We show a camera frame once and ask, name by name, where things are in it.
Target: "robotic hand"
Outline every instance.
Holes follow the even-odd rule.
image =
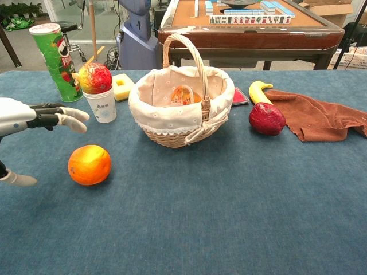
[[[88,119],[89,114],[61,104],[26,105],[3,97],[0,98],[0,141],[5,136],[27,128],[44,127],[52,131],[57,125],[66,125],[75,132],[85,133],[87,127],[83,122]],[[31,176],[17,175],[0,161],[0,182],[31,186],[35,185],[37,180]]]

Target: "green can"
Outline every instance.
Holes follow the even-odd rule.
[[[61,100],[73,102],[82,98],[83,93],[72,77],[75,73],[59,24],[49,23],[31,27],[29,32],[44,57],[46,66],[60,92]]]

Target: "yellow sponge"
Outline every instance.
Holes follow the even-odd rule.
[[[114,88],[115,100],[127,99],[134,85],[134,82],[124,73],[113,76],[112,87]]]

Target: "yellow banana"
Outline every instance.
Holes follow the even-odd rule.
[[[263,83],[261,81],[255,81],[250,85],[250,88],[248,89],[248,93],[250,95],[250,98],[254,104],[259,102],[265,102],[273,105],[271,101],[266,97],[266,95],[263,93],[263,88],[273,88],[273,84],[267,84]]]

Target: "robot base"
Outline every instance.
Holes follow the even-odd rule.
[[[122,54],[120,64],[123,70],[152,70],[162,68],[162,56],[159,51],[158,39],[151,36],[144,41],[133,33],[128,25],[122,28],[123,42],[120,42]]]

